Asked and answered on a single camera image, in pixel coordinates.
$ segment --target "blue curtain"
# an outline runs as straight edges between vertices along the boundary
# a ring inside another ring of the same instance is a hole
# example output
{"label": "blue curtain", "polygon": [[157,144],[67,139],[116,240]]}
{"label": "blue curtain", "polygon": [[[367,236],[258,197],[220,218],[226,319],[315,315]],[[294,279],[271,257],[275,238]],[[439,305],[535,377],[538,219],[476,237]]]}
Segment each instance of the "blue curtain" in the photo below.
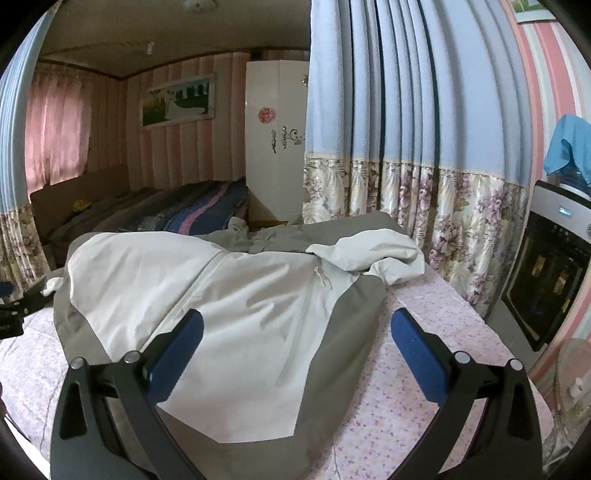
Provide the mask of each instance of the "blue curtain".
{"label": "blue curtain", "polygon": [[57,6],[36,23],[0,78],[0,281],[19,297],[48,271],[35,228],[25,177],[28,90]]}
{"label": "blue curtain", "polygon": [[18,48],[0,78],[0,212],[28,203],[25,177],[25,123],[28,90],[41,45],[54,14],[45,13]]}
{"label": "blue curtain", "polygon": [[388,212],[485,314],[517,247],[532,157],[501,3],[313,0],[311,31],[304,221]]}

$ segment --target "pink curtain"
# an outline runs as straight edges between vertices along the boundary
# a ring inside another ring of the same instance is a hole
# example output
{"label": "pink curtain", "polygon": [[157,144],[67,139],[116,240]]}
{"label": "pink curtain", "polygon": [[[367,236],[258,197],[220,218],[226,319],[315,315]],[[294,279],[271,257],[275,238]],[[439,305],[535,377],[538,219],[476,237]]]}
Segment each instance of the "pink curtain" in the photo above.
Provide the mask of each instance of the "pink curtain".
{"label": "pink curtain", "polygon": [[88,158],[92,80],[84,72],[39,64],[29,92],[25,170],[29,194],[80,176]]}

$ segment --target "picture frame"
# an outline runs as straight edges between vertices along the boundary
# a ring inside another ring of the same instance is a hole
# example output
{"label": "picture frame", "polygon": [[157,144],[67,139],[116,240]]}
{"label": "picture frame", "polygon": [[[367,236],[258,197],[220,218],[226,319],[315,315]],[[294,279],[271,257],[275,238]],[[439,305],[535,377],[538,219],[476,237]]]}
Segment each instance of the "picture frame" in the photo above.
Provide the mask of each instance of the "picture frame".
{"label": "picture frame", "polygon": [[538,0],[511,0],[511,6],[517,23],[556,20],[550,10]]}
{"label": "picture frame", "polygon": [[162,83],[141,93],[139,125],[153,129],[214,118],[216,75]]}

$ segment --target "wardrobe door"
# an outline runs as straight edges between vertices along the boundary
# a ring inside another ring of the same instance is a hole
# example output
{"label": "wardrobe door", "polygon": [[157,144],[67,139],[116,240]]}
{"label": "wardrobe door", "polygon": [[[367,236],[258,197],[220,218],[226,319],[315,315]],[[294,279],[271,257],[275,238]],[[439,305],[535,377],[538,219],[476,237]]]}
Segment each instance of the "wardrobe door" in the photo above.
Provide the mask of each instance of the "wardrobe door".
{"label": "wardrobe door", "polygon": [[280,220],[301,214],[308,102],[307,61],[279,62],[278,144]]}
{"label": "wardrobe door", "polygon": [[278,158],[279,62],[252,61],[246,65],[246,185],[249,221],[277,220],[281,216],[281,172]]}

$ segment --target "oven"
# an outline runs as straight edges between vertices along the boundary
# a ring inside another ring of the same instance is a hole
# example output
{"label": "oven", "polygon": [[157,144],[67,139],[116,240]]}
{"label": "oven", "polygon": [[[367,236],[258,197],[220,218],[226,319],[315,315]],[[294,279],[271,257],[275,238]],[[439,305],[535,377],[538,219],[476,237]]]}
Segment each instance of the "oven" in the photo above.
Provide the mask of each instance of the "oven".
{"label": "oven", "polygon": [[591,202],[542,181],[519,253],[488,319],[530,369],[564,323],[591,260]]}

